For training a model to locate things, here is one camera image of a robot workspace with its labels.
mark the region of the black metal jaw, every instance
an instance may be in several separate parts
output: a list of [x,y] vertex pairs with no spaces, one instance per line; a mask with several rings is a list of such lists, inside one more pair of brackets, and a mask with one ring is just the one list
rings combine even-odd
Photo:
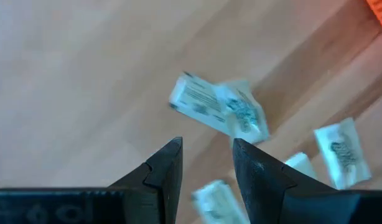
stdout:
[[108,188],[0,189],[0,223],[175,223],[182,138]]
[[[175,223],[182,138],[107,188],[0,189],[0,223]],[[242,139],[233,145],[252,224],[382,223],[382,191],[335,190]]]
[[235,139],[236,178],[254,223],[382,223],[382,191],[335,190]]

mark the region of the candy wrapper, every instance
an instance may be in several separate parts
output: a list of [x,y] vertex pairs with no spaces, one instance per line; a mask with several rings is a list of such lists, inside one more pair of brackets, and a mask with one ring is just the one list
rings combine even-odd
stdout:
[[299,152],[296,155],[292,156],[285,162],[285,164],[301,172],[302,174],[308,175],[309,177],[318,180],[317,174],[315,174],[314,172],[309,157],[307,157],[307,155],[303,152]]
[[314,131],[334,186],[347,189],[371,178],[352,118]]
[[254,100],[246,80],[213,85],[183,73],[169,101],[173,109],[231,139],[242,138],[253,144],[269,137],[263,109]]
[[192,196],[195,208],[207,224],[249,223],[230,186],[222,180],[213,181]]

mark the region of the wood grain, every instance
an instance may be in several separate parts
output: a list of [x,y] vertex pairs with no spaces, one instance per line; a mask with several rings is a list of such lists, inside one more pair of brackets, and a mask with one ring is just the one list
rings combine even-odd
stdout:
[[181,71],[249,80],[285,160],[330,184],[312,131],[353,117],[382,189],[382,28],[364,1],[0,1],[0,187],[107,186],[184,137],[177,223],[226,179],[228,137],[167,106]]

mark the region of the paper packet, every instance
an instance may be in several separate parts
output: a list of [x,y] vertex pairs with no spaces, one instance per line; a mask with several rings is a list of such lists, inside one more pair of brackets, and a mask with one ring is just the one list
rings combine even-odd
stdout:
[[318,180],[317,174],[315,174],[315,171],[313,169],[313,166],[311,165],[309,157],[303,152],[299,152],[293,155],[291,158],[289,158],[285,162],[285,164],[301,172],[302,174],[308,175],[309,177],[314,178],[315,180]]
[[228,134],[226,119],[213,87],[211,83],[184,72],[177,80],[169,103],[178,112]]
[[336,189],[371,178],[352,118],[317,129],[314,134]]
[[249,220],[242,212],[228,184],[215,180],[192,194],[193,204],[207,224],[247,224]]
[[226,117],[231,139],[241,138],[256,143],[270,137],[266,116],[253,98],[248,81],[220,83],[214,90]]
[[269,131],[262,107],[246,80],[213,85],[184,72],[169,98],[170,106],[233,138],[253,144],[266,140]]

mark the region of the wooden surface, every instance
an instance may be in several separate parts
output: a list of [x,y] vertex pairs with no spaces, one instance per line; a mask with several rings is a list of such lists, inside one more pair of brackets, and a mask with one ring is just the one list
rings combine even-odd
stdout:
[[182,70],[248,79],[259,147],[307,153],[326,184],[312,131],[354,117],[373,173],[355,188],[382,189],[382,28],[362,0],[0,1],[0,187],[107,186],[183,136],[177,223],[200,222],[190,193],[233,164],[227,136],[167,106]]

